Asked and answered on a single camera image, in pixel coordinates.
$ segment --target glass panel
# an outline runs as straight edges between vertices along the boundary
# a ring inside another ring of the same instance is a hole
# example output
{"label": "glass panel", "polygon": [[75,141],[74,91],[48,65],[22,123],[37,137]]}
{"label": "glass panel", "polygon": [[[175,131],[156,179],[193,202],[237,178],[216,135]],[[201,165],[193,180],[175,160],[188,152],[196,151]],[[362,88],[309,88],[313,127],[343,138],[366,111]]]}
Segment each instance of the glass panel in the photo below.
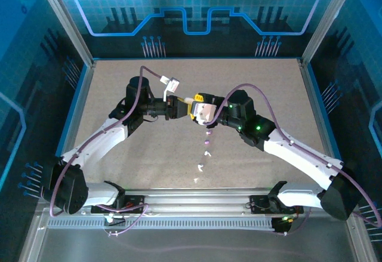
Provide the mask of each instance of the glass panel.
{"label": "glass panel", "polygon": [[[381,6],[382,0],[346,0],[312,60],[342,159],[358,163],[357,178],[379,207],[382,206]],[[380,230],[370,230],[369,234],[382,253]]]}
{"label": "glass panel", "polygon": [[94,57],[301,56],[330,0],[64,0]]}
{"label": "glass panel", "polygon": [[46,0],[0,10],[0,260],[17,261],[39,196],[25,166],[55,154],[83,63]]}

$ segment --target work surface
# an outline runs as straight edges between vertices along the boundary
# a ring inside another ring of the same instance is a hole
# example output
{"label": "work surface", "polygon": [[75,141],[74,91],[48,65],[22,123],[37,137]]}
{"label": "work surface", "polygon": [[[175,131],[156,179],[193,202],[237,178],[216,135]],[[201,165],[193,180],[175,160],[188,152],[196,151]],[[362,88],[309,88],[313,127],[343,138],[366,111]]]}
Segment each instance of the work surface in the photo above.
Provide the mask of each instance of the work surface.
{"label": "work surface", "polygon": [[[126,85],[145,65],[160,75],[175,77],[179,97],[210,93],[224,97],[241,83],[252,83],[267,95],[280,126],[296,139],[323,152],[317,125],[296,59],[188,59],[99,61],[94,71],[76,138],[82,143],[125,97]],[[155,97],[164,84],[151,74]],[[270,118],[263,99],[246,89],[258,114]],[[208,137],[211,157],[205,157],[206,129],[187,116],[144,122],[97,165],[84,169],[87,181],[110,180],[128,189],[156,187],[272,187],[280,180],[313,182],[285,161],[240,139],[232,128],[219,125]],[[203,163],[202,172],[198,164]]]}

